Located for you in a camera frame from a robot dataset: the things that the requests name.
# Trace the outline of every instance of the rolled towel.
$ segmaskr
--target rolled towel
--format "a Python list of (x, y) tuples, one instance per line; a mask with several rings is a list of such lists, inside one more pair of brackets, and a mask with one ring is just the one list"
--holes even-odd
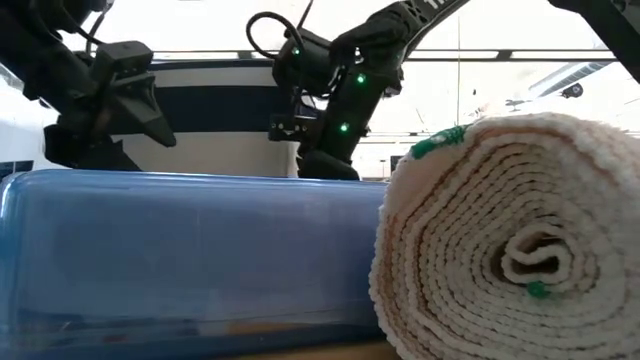
[(399, 163), (371, 297), (409, 359), (640, 359), (640, 146), (558, 114), (442, 131)]

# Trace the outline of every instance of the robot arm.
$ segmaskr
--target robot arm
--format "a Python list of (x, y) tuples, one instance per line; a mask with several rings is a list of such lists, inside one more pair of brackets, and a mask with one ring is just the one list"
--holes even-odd
[[(351, 155), (360, 138), (366, 136), (380, 99), (400, 93), (402, 63), (433, 27), (467, 1), (397, 1), (332, 42), (303, 29), (302, 24), (294, 28), (277, 14), (259, 13), (249, 21), (250, 42), (262, 55), (274, 60), (273, 77), (292, 96), (294, 110), (299, 107), (301, 92), (329, 100), (317, 119), (292, 111), (272, 120), (272, 140), (300, 142), (300, 177), (359, 178), (350, 166)], [(630, 20), (638, 7), (633, 0), (549, 1), (580, 14), (627, 70), (640, 79), (640, 53), (635, 51), (640, 44), (640, 25)], [(287, 27), (288, 40), (277, 56), (260, 50), (251, 39), (251, 25), (263, 17), (275, 18)], [(278, 133), (280, 129), (288, 131), (286, 136)], [(310, 130), (294, 132), (295, 129)]]
[(289, 114), (293, 118), (290, 122), (300, 123), (295, 124), (297, 128), (316, 128), (313, 136), (300, 139), (300, 177), (359, 178), (350, 166), (351, 155), (360, 138), (366, 136), (369, 120), (380, 99), (400, 93), (402, 63), (430, 29), (467, 1), (398, 1), (332, 42), (300, 25), (291, 29), (292, 25), (277, 14), (256, 14), (249, 21), (247, 35), (256, 48), (250, 27), (257, 19), (274, 17), (287, 26), (289, 39), (278, 56), (272, 57), (273, 76), (281, 88), (291, 93), (294, 103), (298, 101), (300, 89), (329, 100), (317, 119), (320, 125), (314, 126), (312, 122), (305, 125), (304, 119)]
[(0, 0), (0, 63), (20, 78), (24, 95), (43, 99), (60, 113), (45, 129), (45, 156), (72, 168), (139, 170), (113, 143), (109, 126), (133, 121), (164, 146), (175, 136), (153, 96), (147, 72), (153, 52), (136, 41), (98, 43), (94, 58), (73, 53), (58, 30), (83, 32), (80, 24), (106, 0)]
[(330, 57), (344, 71), (318, 140), (301, 154), (301, 177), (358, 179), (348, 165), (380, 99), (400, 93), (402, 63), (430, 29), (467, 0), (436, 1), (392, 3), (331, 42)]

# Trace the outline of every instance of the blue plastic container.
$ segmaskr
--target blue plastic container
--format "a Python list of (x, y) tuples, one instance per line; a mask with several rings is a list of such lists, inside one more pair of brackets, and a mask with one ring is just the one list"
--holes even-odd
[(44, 170), (0, 190), (1, 359), (212, 359), (380, 335), (383, 184)]

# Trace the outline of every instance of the green thread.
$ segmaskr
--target green thread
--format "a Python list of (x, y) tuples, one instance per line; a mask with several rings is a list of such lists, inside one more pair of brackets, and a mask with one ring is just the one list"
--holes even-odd
[(542, 281), (534, 281), (527, 284), (527, 292), (535, 299), (546, 299), (551, 295)]
[(469, 125), (460, 125), (437, 132), (430, 138), (413, 145), (411, 147), (411, 156), (416, 160), (421, 159), (435, 149), (462, 143), (468, 127)]

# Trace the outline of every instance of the wooden table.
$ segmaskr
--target wooden table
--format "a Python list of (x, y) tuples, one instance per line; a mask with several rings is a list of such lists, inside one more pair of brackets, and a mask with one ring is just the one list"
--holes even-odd
[(400, 360), (389, 343), (323, 346), (263, 355), (246, 355), (226, 360)]

